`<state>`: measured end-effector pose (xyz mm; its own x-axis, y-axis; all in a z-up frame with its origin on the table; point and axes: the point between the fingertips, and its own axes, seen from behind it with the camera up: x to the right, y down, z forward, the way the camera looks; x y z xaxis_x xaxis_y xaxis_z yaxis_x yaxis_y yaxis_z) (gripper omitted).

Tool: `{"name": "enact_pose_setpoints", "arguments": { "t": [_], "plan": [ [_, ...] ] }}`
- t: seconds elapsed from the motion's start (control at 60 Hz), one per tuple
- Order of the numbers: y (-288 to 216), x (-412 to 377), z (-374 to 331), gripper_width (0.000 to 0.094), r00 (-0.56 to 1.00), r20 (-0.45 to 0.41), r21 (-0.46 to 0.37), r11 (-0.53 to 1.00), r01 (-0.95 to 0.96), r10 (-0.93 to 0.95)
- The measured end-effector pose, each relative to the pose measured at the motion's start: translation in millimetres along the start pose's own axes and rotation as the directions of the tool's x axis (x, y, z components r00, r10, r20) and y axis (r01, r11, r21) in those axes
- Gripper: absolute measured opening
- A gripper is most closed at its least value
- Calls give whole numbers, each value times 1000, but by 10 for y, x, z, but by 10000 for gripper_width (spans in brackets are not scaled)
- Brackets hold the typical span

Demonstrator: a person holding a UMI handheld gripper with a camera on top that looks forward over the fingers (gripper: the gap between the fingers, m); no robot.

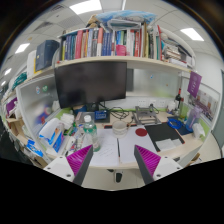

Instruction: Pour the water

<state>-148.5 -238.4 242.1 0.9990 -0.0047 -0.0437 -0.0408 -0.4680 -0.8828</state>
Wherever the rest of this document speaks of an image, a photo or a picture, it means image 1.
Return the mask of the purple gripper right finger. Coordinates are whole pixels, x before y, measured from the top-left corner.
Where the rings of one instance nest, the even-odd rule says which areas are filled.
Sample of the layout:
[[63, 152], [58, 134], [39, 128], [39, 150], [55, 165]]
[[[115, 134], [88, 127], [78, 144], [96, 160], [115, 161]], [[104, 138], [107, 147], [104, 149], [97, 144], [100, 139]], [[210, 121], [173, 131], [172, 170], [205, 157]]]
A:
[[137, 161], [143, 181], [146, 185], [154, 181], [154, 172], [161, 160], [161, 157], [141, 146], [134, 146], [134, 156]]

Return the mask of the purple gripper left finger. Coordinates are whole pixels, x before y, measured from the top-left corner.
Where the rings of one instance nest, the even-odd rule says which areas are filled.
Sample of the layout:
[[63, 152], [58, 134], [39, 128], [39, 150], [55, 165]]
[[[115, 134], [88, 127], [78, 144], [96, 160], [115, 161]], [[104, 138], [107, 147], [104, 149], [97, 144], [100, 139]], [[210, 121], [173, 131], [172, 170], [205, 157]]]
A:
[[67, 157], [67, 162], [74, 173], [73, 182], [81, 186], [93, 156], [93, 146], [86, 146]]

